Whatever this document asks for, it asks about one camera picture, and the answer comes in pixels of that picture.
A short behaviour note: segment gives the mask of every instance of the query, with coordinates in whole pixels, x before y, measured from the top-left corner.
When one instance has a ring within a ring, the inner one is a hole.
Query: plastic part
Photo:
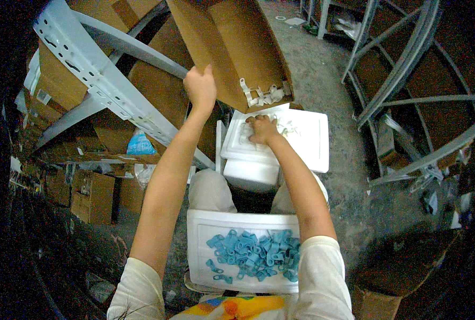
[[[221,234],[217,234],[214,237],[211,238],[211,240],[207,240],[206,244],[209,246],[209,248],[214,248],[216,246],[216,243],[225,239]]]
[[[229,277],[228,275],[218,274],[212,278],[215,280],[225,280],[225,282],[228,283],[229,285],[232,284],[232,277]]]
[[[217,248],[215,255],[219,263],[238,265],[240,269],[236,275],[238,280],[242,280],[245,275],[248,275],[256,277],[259,282],[262,282],[266,277],[273,277],[282,272],[289,281],[297,282],[299,239],[292,238],[293,233],[289,229],[277,233],[268,231],[268,234],[270,235],[260,237],[259,241],[255,234],[243,231],[238,236],[237,232],[232,229],[227,236],[217,234],[206,244],[211,248]],[[223,273],[223,270],[214,266],[211,259],[206,262],[206,265],[214,272]],[[225,279],[229,283],[228,278],[225,277],[227,276],[215,276],[214,279]]]
[[[212,261],[212,259],[207,260],[206,266],[208,266],[209,268],[211,268],[211,271],[212,271],[212,272],[223,273],[223,269],[217,268],[217,267],[215,266],[215,263]]]

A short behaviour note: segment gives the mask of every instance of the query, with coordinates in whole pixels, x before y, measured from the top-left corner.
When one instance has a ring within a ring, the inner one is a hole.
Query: paper scrap
[[[292,25],[292,26],[299,26],[303,22],[305,22],[305,20],[300,19],[300,18],[290,18],[290,19],[285,20],[285,22],[289,25]]]

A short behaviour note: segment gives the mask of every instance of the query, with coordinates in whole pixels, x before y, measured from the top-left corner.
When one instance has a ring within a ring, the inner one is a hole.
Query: cardboard box
[[[64,131],[47,144],[41,156],[46,162],[105,161],[114,163],[158,163],[166,150],[162,144],[147,136],[154,149],[154,155],[128,155],[127,145],[136,127],[120,119],[108,109],[81,121]]]
[[[30,96],[26,90],[24,98],[26,101],[26,108],[33,116],[41,117],[48,120],[49,122],[56,122],[63,115],[61,112],[58,112],[55,109],[54,106],[57,105],[57,103],[53,99],[49,100],[47,105],[44,105],[42,102]]]
[[[92,224],[111,224],[115,178],[78,170],[72,182],[71,212]]]
[[[69,2],[69,6],[72,10],[127,33],[160,2],[160,0],[74,0]]]
[[[65,170],[55,170],[52,167],[47,170],[46,196],[53,202],[68,207],[71,191],[70,186],[65,183]]]
[[[420,307],[420,298],[410,299],[411,296],[426,282],[439,278],[437,271],[449,251],[458,247],[455,243],[459,238],[456,230],[402,235],[375,250],[371,265],[356,273],[351,292],[356,319],[394,320],[398,313],[410,314],[401,318],[418,318],[413,312]]]
[[[141,214],[145,190],[142,190],[136,178],[122,179],[119,204],[134,214]]]
[[[172,17],[148,45],[188,70],[194,65]],[[140,60],[127,78],[172,125],[181,128],[190,102],[182,79]]]
[[[87,93],[85,86],[40,41],[38,45],[41,73],[35,87],[35,97],[48,104],[52,97],[66,111],[77,107]]]
[[[248,108],[240,78],[247,87],[268,91],[283,87],[292,93],[291,74],[279,44],[256,0],[167,0],[195,65],[212,64],[218,99],[242,113],[294,100],[285,96],[271,105]]]

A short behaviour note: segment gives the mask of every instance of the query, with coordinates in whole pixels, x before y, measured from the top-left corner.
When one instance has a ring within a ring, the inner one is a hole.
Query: white plastic bag
[[[142,190],[147,187],[155,168],[155,164],[135,164],[135,176]]]

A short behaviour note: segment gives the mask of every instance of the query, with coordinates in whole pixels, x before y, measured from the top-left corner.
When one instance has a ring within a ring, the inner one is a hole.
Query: white styrofoam box
[[[329,167],[328,117],[325,114],[286,109],[288,104],[249,114],[234,111],[229,125],[221,157],[278,165],[273,151],[266,146],[254,145],[248,140],[251,127],[245,123],[248,117],[268,115],[278,119],[278,130],[305,162],[310,170],[327,172]]]
[[[279,230],[291,229],[292,237],[299,237],[298,219],[295,215],[284,214],[232,214],[215,211],[188,210],[188,264],[190,279],[193,283],[220,288],[225,290],[256,292],[256,293],[296,293],[298,282],[290,282],[279,272],[272,277],[266,277],[259,282],[257,278],[245,276],[242,280],[236,278],[237,265],[220,264],[215,256],[215,249],[209,248],[206,241],[216,234],[227,235],[231,229],[241,234],[248,231],[259,239],[263,235]],[[212,259],[217,268],[223,269],[224,275],[232,277],[232,284],[224,280],[214,280],[217,273],[212,272],[206,262]]]
[[[279,171],[278,164],[227,159],[223,176],[237,188],[265,193],[275,189]]]

